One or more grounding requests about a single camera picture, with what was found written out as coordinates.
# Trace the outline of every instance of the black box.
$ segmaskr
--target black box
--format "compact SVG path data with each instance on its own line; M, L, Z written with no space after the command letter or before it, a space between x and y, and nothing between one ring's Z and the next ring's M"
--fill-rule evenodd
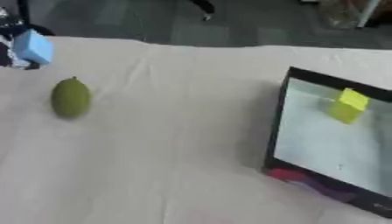
M370 98L352 124L326 110L341 90ZM392 97L388 90L292 67L283 81L263 170L392 218Z

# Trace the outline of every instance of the blue block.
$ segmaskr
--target blue block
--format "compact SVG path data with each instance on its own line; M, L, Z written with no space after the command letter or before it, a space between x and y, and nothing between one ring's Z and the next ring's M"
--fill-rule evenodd
M22 60L32 60L41 65L52 61L53 45L46 37L29 30L15 38L13 50Z

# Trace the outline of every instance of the white table cover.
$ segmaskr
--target white table cover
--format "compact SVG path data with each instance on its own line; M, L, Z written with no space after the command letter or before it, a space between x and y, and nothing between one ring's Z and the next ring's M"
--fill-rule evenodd
M0 223L389 223L258 170L290 66L392 88L391 51L52 41L51 65L0 69ZM72 76L94 99L65 121Z

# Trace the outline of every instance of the floor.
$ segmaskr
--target floor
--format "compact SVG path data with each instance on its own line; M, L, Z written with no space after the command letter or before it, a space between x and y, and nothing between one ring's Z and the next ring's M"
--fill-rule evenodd
M392 49L392 26L329 28L298 0L211 0L215 17L187 0L31 0L34 23L57 35L185 46L323 46Z

